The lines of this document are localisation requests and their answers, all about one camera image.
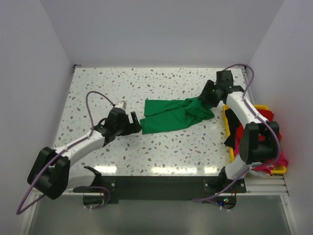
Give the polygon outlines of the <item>green t shirt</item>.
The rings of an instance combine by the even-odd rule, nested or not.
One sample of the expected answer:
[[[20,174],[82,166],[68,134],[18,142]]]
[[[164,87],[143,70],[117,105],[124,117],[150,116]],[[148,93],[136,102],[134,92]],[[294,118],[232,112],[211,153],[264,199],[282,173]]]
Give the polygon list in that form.
[[[156,134],[186,129],[214,117],[211,106],[203,105],[197,97],[185,100],[147,99],[140,125],[143,134]]]

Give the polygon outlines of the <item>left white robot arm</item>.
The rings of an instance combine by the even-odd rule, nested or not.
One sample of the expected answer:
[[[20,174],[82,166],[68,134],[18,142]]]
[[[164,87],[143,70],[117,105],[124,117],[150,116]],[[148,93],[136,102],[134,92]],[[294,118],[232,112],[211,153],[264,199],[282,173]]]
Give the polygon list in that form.
[[[89,153],[100,149],[119,136],[141,131],[136,112],[131,112],[132,122],[122,108],[112,108],[104,124],[98,123],[93,130],[57,149],[40,150],[28,175],[27,182],[48,198],[54,200],[69,188],[70,168]]]

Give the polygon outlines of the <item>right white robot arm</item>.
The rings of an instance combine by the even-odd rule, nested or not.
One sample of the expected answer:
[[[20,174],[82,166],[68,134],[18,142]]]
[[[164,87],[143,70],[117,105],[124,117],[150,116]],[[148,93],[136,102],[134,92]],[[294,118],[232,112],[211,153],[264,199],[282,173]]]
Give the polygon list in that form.
[[[281,155],[279,125],[261,115],[246,98],[246,91],[235,86],[232,72],[216,73],[216,81],[208,80],[199,96],[202,104],[217,107],[220,102],[233,111],[244,128],[239,144],[239,155],[223,167],[211,186],[230,192],[235,182],[255,167],[276,163]]]

